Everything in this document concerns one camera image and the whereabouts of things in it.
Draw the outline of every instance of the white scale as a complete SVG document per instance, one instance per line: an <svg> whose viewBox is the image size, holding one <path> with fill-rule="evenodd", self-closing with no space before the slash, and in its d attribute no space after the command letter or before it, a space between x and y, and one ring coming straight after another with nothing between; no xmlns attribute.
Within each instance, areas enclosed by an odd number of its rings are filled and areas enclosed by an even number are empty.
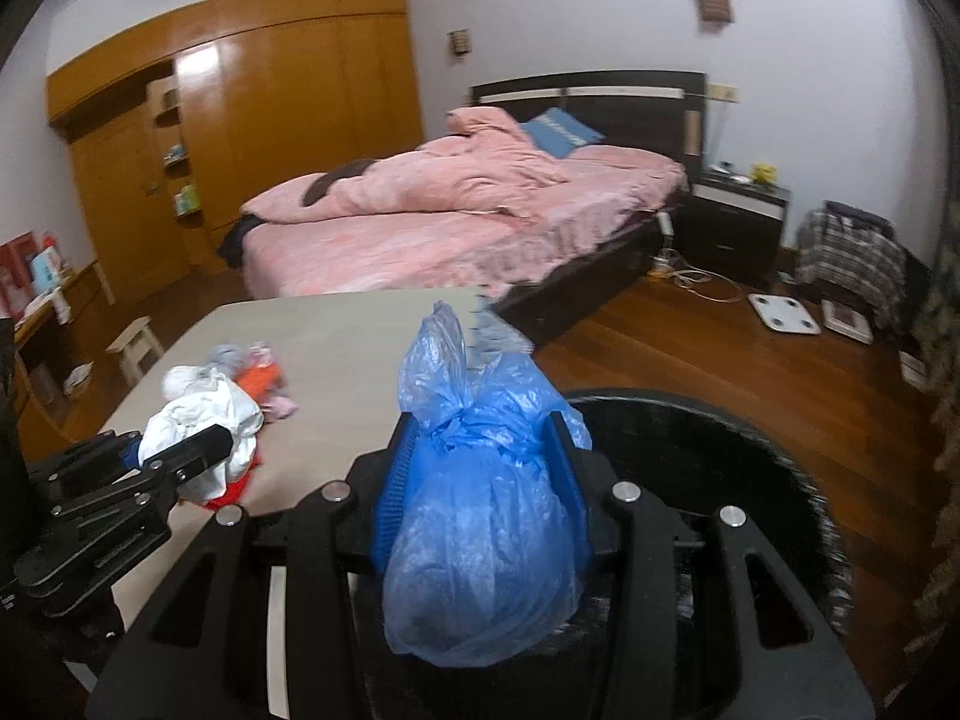
<svg viewBox="0 0 960 720"><path fill-rule="evenodd" d="M803 303L783 295L747 295L760 320L776 333L819 336L822 333Z"/></svg>

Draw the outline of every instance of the striped cloth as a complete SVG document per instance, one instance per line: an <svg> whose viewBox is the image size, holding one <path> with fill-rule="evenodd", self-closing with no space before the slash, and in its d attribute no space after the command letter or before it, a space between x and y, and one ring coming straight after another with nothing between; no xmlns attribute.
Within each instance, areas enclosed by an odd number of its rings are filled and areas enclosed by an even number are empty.
<svg viewBox="0 0 960 720"><path fill-rule="evenodd" d="M899 328L904 301L904 248L889 229L824 206L797 231L798 284L822 279L859 295L874 309L875 327Z"/></svg>

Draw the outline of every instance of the pink bedsheet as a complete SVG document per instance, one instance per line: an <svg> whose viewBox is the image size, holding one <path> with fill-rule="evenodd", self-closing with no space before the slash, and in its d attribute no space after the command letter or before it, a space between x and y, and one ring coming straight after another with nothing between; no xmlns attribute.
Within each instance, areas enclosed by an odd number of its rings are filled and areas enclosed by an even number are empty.
<svg viewBox="0 0 960 720"><path fill-rule="evenodd" d="M247 286L255 298L477 286L498 299L594 251L683 181L678 163L630 148L586 146L563 163L571 180L534 191L533 220L449 212L260 225L244 237Z"/></svg>

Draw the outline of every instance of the blue pillow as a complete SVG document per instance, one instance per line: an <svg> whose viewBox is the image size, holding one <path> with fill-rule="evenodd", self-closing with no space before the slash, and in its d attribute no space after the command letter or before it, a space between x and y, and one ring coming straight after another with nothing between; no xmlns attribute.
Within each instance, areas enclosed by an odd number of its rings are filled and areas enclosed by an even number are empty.
<svg viewBox="0 0 960 720"><path fill-rule="evenodd" d="M560 108L550 108L536 119L520 124L537 148L558 159L570 156L573 149L600 143L604 135L578 122Z"/></svg>

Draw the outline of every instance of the dark blanket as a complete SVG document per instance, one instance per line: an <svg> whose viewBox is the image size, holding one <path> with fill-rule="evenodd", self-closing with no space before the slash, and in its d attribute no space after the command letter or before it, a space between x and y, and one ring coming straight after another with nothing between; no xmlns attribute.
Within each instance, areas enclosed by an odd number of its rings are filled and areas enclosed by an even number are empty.
<svg viewBox="0 0 960 720"><path fill-rule="evenodd" d="M224 242L217 250L217 254L223 258L227 265L231 268L243 268L243 238L253 228L259 227L261 224L266 224L266 220L251 214L245 214L239 218L237 224L230 228L229 233L224 237Z"/></svg>
<svg viewBox="0 0 960 720"><path fill-rule="evenodd" d="M354 178L358 175L363 175L363 171L370 165L373 165L374 162L376 162L376 159L355 159L352 162L347 162L346 165L340 165L337 170L330 170L330 172L324 173L320 178L310 184L309 189L304 193L304 199L301 200L301 205L304 206L304 208L309 208L321 197L326 196L330 187L333 186L334 181L339 181L341 178Z"/></svg>

